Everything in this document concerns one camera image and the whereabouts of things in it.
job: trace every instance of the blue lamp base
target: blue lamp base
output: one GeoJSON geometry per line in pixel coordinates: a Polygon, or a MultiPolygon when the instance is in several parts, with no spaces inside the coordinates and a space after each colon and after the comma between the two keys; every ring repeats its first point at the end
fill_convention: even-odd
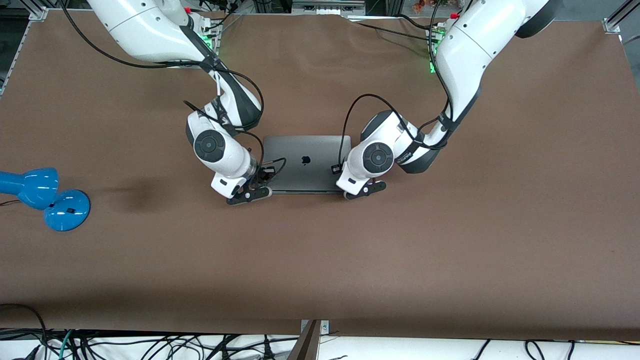
{"type": "Polygon", "coordinates": [[[44,222],[55,231],[69,231],[80,226],[89,216],[91,202],[80,190],[65,190],[53,204],[44,209],[44,222]]]}

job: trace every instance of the white floor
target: white floor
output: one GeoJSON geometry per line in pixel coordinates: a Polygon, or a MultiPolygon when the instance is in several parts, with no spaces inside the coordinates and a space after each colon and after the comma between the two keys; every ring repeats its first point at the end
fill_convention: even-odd
{"type": "MultiPolygon", "coordinates": [[[[288,338],[289,336],[270,336],[270,339],[288,338]]],[[[132,342],[138,340],[153,340],[159,338],[104,338],[92,340],[111,342],[132,342]]],[[[205,346],[214,347],[222,340],[222,336],[201,336],[200,340],[205,346]]],[[[244,335],[232,341],[230,347],[244,347],[254,343],[261,343],[262,335],[244,335]]],[[[295,341],[272,343],[271,349],[274,354],[288,352],[293,347],[295,341]]],[[[345,357],[346,360],[470,360],[473,359],[484,340],[443,340],[443,339],[410,339],[410,338],[352,338],[323,336],[321,339],[318,360],[336,360],[345,357]]],[[[58,347],[58,341],[52,341],[52,345],[58,347]]],[[[37,340],[12,340],[0,341],[0,360],[23,359],[36,346],[37,340]]],[[[142,355],[150,347],[150,343],[137,345],[96,345],[92,347],[102,357],[107,360],[140,360],[142,355]]],[[[570,348],[569,343],[560,342],[538,342],[542,349],[545,360],[565,360],[570,348]]],[[[263,346],[256,347],[262,351],[263,346]]],[[[540,360],[537,352],[531,346],[531,352],[540,360]]],[[[44,351],[40,349],[36,360],[43,359],[44,351]]],[[[169,348],[166,347],[158,353],[153,360],[164,360],[169,355],[169,348]]],[[[201,357],[194,350],[182,348],[174,354],[174,360],[197,360],[201,357]]],[[[213,360],[221,360],[219,353],[213,360]]],[[[56,360],[58,357],[49,352],[49,359],[56,360]]],[[[232,359],[254,360],[261,358],[261,354],[256,351],[244,351],[238,353],[232,359]]],[[[498,341],[492,340],[481,360],[527,360],[523,341],[498,341]]],[[[640,346],[634,345],[610,345],[593,343],[576,343],[572,360],[636,360],[640,359],[640,346]]]]}

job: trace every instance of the blue desk lamp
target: blue desk lamp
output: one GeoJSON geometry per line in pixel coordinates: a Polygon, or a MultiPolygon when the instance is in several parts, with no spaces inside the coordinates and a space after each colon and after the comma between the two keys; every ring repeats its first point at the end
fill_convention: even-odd
{"type": "Polygon", "coordinates": [[[55,231],[80,226],[89,215],[89,197],[80,190],[58,193],[58,171],[39,168],[24,174],[0,171],[0,193],[15,195],[25,205],[44,211],[44,222],[55,231]]]}

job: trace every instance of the brown tabletop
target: brown tabletop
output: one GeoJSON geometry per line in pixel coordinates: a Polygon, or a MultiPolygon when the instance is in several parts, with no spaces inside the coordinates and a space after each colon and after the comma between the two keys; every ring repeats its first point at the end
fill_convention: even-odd
{"type": "MultiPolygon", "coordinates": [[[[130,60],[93,13],[73,16],[130,60]]],[[[337,135],[366,92],[432,119],[444,92],[425,54],[337,16],[241,17],[221,48],[264,93],[261,137],[337,135]]],[[[103,57],[59,11],[33,24],[0,101],[0,168],[56,167],[93,207],[69,233],[0,208],[1,302],[59,328],[295,333],[328,318],[343,334],[640,337],[639,96],[599,22],[515,38],[428,172],[394,167],[384,192],[352,202],[228,207],[184,134],[182,100],[214,94],[202,71],[103,57]]],[[[348,134],[384,109],[363,100],[348,134]]],[[[7,316],[0,327],[36,326],[7,316]]]]}

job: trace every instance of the white robotic arm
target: white robotic arm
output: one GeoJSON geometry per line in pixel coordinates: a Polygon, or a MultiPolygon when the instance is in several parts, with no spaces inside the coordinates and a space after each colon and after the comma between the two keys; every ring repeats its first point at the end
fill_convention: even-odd
{"type": "Polygon", "coordinates": [[[88,2],[127,54],[157,63],[196,61],[217,82],[218,96],[189,115],[186,133],[198,159],[216,173],[212,188],[233,198],[257,171],[253,156],[233,136],[258,124],[261,104],[202,40],[210,20],[187,13],[179,0],[88,2]]]}
{"type": "Polygon", "coordinates": [[[426,171],[475,103],[486,67],[514,35],[529,37],[544,29],[560,6],[561,0],[476,0],[457,20],[448,20],[434,61],[450,102],[428,134],[407,121],[402,126],[393,111],[383,111],[371,119],[336,182],[345,196],[354,199],[369,195],[376,188],[376,183],[369,181],[393,165],[388,157],[381,163],[382,156],[371,151],[372,145],[391,149],[394,161],[409,174],[426,171]]]}

